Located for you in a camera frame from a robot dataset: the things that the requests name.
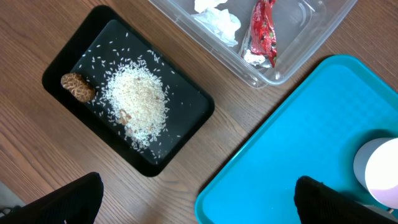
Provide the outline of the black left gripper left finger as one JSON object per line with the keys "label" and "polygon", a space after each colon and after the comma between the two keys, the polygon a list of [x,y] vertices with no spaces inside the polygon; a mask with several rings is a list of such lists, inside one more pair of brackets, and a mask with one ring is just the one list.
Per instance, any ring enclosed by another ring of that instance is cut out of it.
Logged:
{"label": "black left gripper left finger", "polygon": [[103,194],[101,176],[90,172],[23,207],[8,207],[9,213],[1,209],[1,223],[93,224]]}

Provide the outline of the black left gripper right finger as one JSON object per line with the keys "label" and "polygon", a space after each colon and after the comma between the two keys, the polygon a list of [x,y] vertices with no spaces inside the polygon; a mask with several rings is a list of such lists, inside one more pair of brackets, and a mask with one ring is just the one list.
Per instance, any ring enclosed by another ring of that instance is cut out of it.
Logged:
{"label": "black left gripper right finger", "polygon": [[302,224],[395,224],[309,176],[296,181],[294,203]]}

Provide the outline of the white round bowl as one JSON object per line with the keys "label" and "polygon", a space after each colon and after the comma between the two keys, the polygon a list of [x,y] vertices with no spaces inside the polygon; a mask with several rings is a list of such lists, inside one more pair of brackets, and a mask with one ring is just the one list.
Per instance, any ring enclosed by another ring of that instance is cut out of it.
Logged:
{"label": "white round bowl", "polygon": [[397,139],[377,138],[359,148],[353,170],[358,182],[382,205],[397,208]]}

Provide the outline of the brown mushroom piece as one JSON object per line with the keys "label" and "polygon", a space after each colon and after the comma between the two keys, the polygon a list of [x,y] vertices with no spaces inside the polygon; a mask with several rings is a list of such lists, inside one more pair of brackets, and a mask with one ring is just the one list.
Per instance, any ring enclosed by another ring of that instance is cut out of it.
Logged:
{"label": "brown mushroom piece", "polygon": [[64,74],[60,82],[62,87],[81,103],[87,103],[95,98],[95,89],[78,73]]}

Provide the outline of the white rice pile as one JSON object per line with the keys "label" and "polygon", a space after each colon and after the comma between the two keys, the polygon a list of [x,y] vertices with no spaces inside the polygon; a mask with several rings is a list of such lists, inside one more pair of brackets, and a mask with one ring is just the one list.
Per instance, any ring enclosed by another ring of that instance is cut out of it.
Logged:
{"label": "white rice pile", "polygon": [[87,105],[132,152],[158,165],[165,156],[169,85],[165,62],[129,31],[107,28],[83,53],[73,71],[95,91]]}

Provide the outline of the red snack wrapper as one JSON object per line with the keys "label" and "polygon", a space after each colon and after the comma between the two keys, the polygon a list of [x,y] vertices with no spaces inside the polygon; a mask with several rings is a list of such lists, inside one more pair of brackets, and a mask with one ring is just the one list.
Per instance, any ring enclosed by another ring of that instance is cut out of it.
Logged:
{"label": "red snack wrapper", "polygon": [[239,54],[257,68],[273,68],[277,60],[277,41],[272,19],[276,0],[258,0]]}

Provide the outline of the white napkin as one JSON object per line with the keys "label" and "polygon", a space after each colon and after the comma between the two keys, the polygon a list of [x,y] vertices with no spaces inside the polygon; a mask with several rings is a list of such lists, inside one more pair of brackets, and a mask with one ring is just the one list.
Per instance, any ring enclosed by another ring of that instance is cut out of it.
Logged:
{"label": "white napkin", "polygon": [[228,0],[195,0],[194,10],[198,13],[208,8],[215,8],[220,4],[226,3]]}
{"label": "white napkin", "polygon": [[241,28],[240,20],[227,9],[207,8],[192,17],[224,42],[228,47],[238,45],[235,32]]}

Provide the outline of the teal plastic tray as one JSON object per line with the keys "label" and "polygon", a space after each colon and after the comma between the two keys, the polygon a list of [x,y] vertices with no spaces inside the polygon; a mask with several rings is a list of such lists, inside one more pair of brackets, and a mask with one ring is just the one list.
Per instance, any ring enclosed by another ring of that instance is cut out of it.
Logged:
{"label": "teal plastic tray", "polygon": [[298,223],[295,183],[307,175],[359,203],[358,149],[397,136],[397,93],[358,59],[325,59],[198,195],[200,223]]}

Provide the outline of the black plastic tray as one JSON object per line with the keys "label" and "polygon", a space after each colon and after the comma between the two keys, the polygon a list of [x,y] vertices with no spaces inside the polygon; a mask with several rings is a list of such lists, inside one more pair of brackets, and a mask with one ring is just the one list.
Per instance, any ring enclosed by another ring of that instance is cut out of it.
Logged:
{"label": "black plastic tray", "polygon": [[[135,147],[116,122],[102,97],[109,76],[134,62],[160,78],[168,108],[165,127],[145,149]],[[61,79],[77,73],[96,90],[89,103],[80,103]],[[172,62],[156,51],[113,9],[96,6],[43,74],[43,87],[112,150],[147,177],[158,175],[215,109],[212,97]]]}

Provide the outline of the clear plastic bin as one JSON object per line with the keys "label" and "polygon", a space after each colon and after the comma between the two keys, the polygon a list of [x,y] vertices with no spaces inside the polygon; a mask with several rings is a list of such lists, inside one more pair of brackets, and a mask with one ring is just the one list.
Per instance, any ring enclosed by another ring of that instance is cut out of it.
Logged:
{"label": "clear plastic bin", "polygon": [[227,46],[194,19],[194,0],[151,0],[190,37],[253,88],[280,85],[287,81],[326,41],[356,4],[356,0],[279,0],[272,8],[276,32],[275,67],[250,65],[243,59],[250,20],[256,0],[230,0],[217,5],[236,16],[241,27],[235,32],[237,45]]}

